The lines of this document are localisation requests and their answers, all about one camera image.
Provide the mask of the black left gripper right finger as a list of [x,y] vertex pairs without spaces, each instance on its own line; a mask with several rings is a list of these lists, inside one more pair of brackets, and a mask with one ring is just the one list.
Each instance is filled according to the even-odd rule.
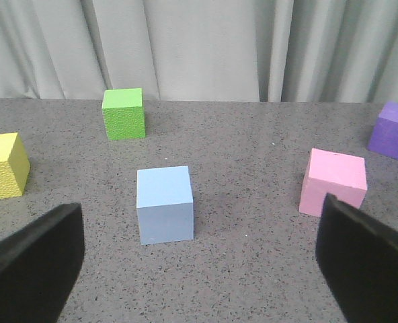
[[316,257],[348,322],[398,322],[398,231],[327,194]]

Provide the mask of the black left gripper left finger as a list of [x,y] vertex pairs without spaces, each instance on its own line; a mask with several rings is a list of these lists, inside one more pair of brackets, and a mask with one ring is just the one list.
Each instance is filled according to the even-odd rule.
[[85,255],[79,203],[59,205],[0,241],[0,322],[56,322]]

